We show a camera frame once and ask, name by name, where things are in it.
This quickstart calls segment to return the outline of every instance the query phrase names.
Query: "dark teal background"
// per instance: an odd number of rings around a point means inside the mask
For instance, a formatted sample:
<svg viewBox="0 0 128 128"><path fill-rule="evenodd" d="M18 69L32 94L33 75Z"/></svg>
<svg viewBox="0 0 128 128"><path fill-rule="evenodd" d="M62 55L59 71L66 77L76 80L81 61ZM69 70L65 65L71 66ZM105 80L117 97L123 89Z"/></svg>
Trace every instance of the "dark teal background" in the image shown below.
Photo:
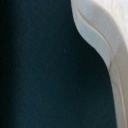
<svg viewBox="0 0 128 128"><path fill-rule="evenodd" d="M0 1L0 128L116 128L106 66L69 0Z"/></svg>

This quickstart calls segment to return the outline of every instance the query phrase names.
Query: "dark background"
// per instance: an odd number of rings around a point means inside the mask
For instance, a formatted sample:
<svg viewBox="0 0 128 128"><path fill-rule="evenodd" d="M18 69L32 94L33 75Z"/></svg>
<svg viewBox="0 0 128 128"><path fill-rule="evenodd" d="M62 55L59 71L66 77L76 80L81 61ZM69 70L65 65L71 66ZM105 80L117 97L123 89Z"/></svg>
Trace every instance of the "dark background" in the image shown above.
<svg viewBox="0 0 128 128"><path fill-rule="evenodd" d="M0 0L0 128L116 128L106 66L70 0Z"/></svg>

